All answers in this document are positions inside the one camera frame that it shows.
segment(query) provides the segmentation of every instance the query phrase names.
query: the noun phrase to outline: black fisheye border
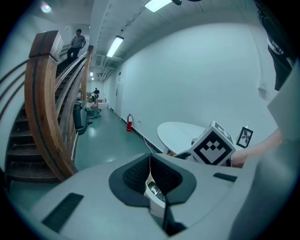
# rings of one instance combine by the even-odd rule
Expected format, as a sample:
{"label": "black fisheye border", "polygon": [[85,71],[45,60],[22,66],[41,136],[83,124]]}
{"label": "black fisheye border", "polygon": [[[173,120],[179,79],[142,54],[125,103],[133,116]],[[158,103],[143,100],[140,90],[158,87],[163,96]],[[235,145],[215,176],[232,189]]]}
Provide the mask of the black fisheye border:
{"label": "black fisheye border", "polygon": [[[7,1],[5,3],[6,13],[0,15],[0,20],[2,22],[1,34],[0,34],[0,46],[2,49],[3,44],[7,36],[10,34],[14,25],[23,13],[33,4],[33,0],[22,0],[22,1]],[[299,13],[297,12],[297,1],[286,0],[286,1],[271,1],[271,0],[261,0],[277,17],[285,31],[287,32],[290,40],[295,48],[297,56],[299,58]],[[13,208],[10,201],[4,192],[4,173],[0,170],[0,212],[1,218],[4,225],[2,225],[2,236],[9,237],[11,239],[17,239],[20,236],[22,238],[28,239],[48,239],[46,236],[37,236],[38,233],[34,233],[30,227],[28,227],[22,220],[22,217],[17,214]],[[277,239],[282,236],[286,239],[293,238],[299,235],[298,233],[298,221],[297,221],[297,211],[299,210],[299,177],[297,180],[296,187],[291,194],[289,200],[286,202],[283,209],[279,212],[276,219],[271,223],[271,225],[265,229],[265,231],[259,236],[258,239],[270,239],[274,237]]]}

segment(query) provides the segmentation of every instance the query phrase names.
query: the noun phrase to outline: white cube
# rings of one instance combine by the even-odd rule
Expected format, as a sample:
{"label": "white cube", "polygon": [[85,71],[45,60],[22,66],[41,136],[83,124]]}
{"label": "white cube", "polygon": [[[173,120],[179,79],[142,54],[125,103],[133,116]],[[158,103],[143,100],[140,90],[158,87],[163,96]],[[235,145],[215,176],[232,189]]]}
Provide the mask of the white cube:
{"label": "white cube", "polygon": [[235,150],[232,136],[213,121],[189,151],[199,163],[222,165]]}

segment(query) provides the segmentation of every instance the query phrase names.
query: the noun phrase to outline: red object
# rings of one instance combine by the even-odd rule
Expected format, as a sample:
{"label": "red object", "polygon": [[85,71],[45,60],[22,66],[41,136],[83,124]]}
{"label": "red object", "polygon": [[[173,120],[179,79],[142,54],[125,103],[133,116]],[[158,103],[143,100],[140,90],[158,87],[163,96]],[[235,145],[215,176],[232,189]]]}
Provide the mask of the red object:
{"label": "red object", "polygon": [[131,128],[132,128],[132,115],[128,115],[127,117],[127,131],[131,132]]}

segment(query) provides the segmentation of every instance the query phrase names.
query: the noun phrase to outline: staircase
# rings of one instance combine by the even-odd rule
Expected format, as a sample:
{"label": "staircase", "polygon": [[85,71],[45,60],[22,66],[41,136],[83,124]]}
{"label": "staircase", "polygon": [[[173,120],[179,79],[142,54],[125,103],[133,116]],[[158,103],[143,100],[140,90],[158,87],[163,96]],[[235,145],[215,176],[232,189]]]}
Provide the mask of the staircase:
{"label": "staircase", "polygon": [[[62,81],[61,85],[55,92],[56,100],[63,90],[68,79],[75,72],[82,61],[80,61]],[[59,64],[57,67],[56,76],[58,76],[68,65],[69,62],[67,60]],[[68,97],[69,91],[67,92],[64,102]],[[64,103],[62,104],[60,114],[63,111],[63,107]],[[10,135],[6,156],[5,180],[6,187],[8,189],[12,180],[34,183],[59,182],[59,179],[54,175],[54,173],[48,167],[47,163],[42,158],[34,142],[32,133],[28,125],[24,106],[22,107],[16,118],[14,128],[12,129]]]}

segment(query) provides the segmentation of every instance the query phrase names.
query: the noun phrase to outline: wooden post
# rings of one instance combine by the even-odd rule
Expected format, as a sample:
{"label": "wooden post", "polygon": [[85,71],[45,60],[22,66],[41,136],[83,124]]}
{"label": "wooden post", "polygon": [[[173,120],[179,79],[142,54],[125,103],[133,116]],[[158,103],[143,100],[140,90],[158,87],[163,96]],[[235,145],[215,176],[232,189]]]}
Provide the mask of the wooden post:
{"label": "wooden post", "polygon": [[25,110],[34,141],[53,173],[65,180],[77,172],[55,109],[55,77],[63,41],[58,31],[36,35],[25,73]]}
{"label": "wooden post", "polygon": [[88,80],[88,74],[90,69],[90,59],[92,57],[94,46],[89,45],[88,47],[88,55],[87,55],[87,61],[85,63],[85,71],[82,76],[82,82],[81,82],[81,100],[86,102],[86,85]]}

